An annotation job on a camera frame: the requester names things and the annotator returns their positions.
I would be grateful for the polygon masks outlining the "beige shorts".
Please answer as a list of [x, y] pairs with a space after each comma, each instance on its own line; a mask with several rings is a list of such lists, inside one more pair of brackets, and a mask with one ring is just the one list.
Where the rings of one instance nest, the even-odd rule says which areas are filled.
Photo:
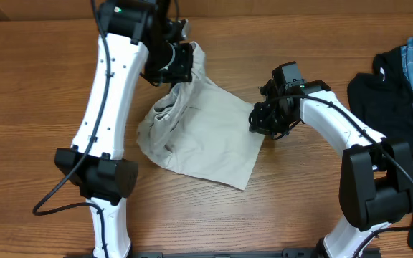
[[253, 109], [206, 75], [206, 55], [193, 49], [192, 81], [174, 85], [138, 125], [137, 143], [156, 165], [245, 190], [263, 135], [249, 131]]

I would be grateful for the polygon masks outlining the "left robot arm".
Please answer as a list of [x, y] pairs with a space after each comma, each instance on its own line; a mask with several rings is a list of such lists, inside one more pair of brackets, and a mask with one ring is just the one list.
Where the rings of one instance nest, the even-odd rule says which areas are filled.
[[130, 257], [126, 201], [138, 166], [124, 159], [124, 135], [139, 79], [152, 85], [191, 82], [189, 23], [170, 19], [167, 0], [105, 1], [94, 6], [98, 60], [81, 126], [54, 163], [79, 188], [92, 214], [93, 257]]

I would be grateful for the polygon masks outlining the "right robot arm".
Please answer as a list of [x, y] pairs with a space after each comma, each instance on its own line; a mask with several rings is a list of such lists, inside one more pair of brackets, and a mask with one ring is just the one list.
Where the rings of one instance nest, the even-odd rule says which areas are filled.
[[252, 133], [273, 140], [304, 123], [341, 157], [342, 216], [313, 248], [286, 248], [283, 257], [380, 257], [367, 246], [413, 209], [412, 158], [405, 140], [387, 138], [354, 116], [322, 80], [307, 82], [296, 62], [279, 65], [260, 88], [249, 116]]

